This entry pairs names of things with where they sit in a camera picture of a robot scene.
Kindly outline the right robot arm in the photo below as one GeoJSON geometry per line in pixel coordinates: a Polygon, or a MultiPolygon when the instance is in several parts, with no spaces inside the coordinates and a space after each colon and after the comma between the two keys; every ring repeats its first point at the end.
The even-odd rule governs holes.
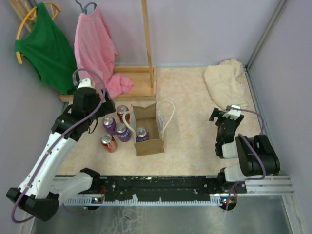
{"type": "Polygon", "coordinates": [[[218,173],[217,185],[224,193],[229,193],[239,182],[264,179],[280,171],[280,161],[264,134],[264,127],[253,137],[236,133],[244,119],[242,112],[261,117],[257,112],[231,105],[225,111],[214,108],[209,118],[210,122],[216,119],[216,155],[221,159],[238,159],[238,163],[222,168],[218,173]]]}

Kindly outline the red soda can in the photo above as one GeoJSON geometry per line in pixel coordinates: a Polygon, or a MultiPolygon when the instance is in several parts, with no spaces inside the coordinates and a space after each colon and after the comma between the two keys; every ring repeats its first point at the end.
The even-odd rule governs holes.
{"type": "Polygon", "coordinates": [[[118,116],[120,122],[123,122],[122,117],[125,116],[126,122],[129,123],[130,114],[129,113],[125,114],[128,111],[129,111],[129,108],[126,105],[120,105],[117,107],[116,113],[117,113],[117,116],[118,116]]]}

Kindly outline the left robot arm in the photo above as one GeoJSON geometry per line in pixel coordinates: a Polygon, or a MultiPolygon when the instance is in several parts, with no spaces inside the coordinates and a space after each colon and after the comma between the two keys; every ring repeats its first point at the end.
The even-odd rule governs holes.
{"type": "Polygon", "coordinates": [[[52,190],[51,183],[62,162],[87,132],[93,121],[116,110],[109,92],[102,89],[102,95],[92,87],[79,87],[73,103],[58,116],[44,150],[26,179],[17,187],[10,188],[7,198],[14,203],[11,220],[20,224],[29,221],[17,220],[17,208],[42,221],[48,221],[66,200],[81,192],[96,193],[101,189],[100,174],[84,168],[62,186],[52,190]]]}

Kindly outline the purple soda can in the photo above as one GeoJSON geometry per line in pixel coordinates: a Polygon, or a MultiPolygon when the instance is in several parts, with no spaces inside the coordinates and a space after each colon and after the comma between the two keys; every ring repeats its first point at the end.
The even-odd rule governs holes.
{"type": "Polygon", "coordinates": [[[105,116],[102,120],[102,125],[106,132],[115,135],[116,134],[116,121],[112,116],[105,116]]]}

